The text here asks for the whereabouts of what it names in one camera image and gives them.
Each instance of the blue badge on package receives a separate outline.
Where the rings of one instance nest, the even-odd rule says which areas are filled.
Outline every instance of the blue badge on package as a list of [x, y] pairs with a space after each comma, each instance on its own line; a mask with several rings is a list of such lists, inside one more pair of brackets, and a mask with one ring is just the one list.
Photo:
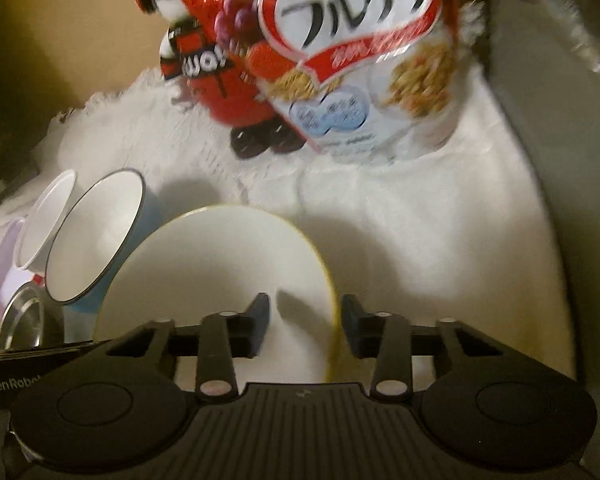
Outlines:
[[369, 102], [357, 88], [342, 86], [314, 101], [297, 101], [291, 105], [289, 118], [312, 137], [322, 137], [334, 130], [357, 130], [369, 114]]

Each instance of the bowl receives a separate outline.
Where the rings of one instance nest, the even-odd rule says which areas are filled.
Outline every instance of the bowl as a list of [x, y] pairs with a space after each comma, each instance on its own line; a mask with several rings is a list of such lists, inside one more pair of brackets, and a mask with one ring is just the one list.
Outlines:
[[76, 173], [64, 171], [36, 200], [16, 240], [13, 265], [44, 275], [51, 243], [69, 209], [78, 199]]
[[0, 322], [0, 350], [46, 348], [64, 342], [62, 309], [33, 282], [13, 295]]
[[[259, 292], [270, 296], [270, 326], [259, 357], [234, 361], [238, 386], [328, 380], [339, 334], [329, 273], [296, 227], [246, 206], [193, 211], [149, 236], [111, 283], [94, 339], [156, 318], [199, 324], [208, 314], [244, 311]], [[194, 389], [195, 365], [180, 359], [179, 387]]]
[[45, 269], [49, 296], [79, 312], [96, 312], [122, 263], [160, 224], [140, 173], [108, 174], [78, 200], [56, 234]]

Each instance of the granola bowl picture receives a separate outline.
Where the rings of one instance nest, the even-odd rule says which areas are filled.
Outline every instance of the granola bowl picture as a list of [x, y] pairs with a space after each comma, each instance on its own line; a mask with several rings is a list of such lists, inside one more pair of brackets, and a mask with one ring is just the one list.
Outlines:
[[434, 120], [450, 108], [455, 69], [450, 38], [430, 35], [371, 65], [369, 93], [377, 108], [394, 117]]

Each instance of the stainless steel bowl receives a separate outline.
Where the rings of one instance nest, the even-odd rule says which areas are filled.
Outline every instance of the stainless steel bowl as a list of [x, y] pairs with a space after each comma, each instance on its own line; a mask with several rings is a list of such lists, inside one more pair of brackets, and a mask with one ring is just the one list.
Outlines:
[[46, 290], [25, 283], [11, 298], [0, 322], [0, 350], [24, 350], [62, 344], [62, 307]]

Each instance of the cartoon character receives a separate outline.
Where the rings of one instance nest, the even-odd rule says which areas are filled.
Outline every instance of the cartoon character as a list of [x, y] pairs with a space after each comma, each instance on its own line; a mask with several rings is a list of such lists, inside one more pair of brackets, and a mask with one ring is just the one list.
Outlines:
[[158, 12], [171, 23], [160, 44], [160, 67], [174, 89], [174, 100], [199, 102], [214, 120], [230, 126], [238, 158], [251, 158], [268, 148], [289, 153], [304, 145], [305, 140], [261, 94], [254, 78], [211, 40], [181, 0], [136, 3], [142, 12]]

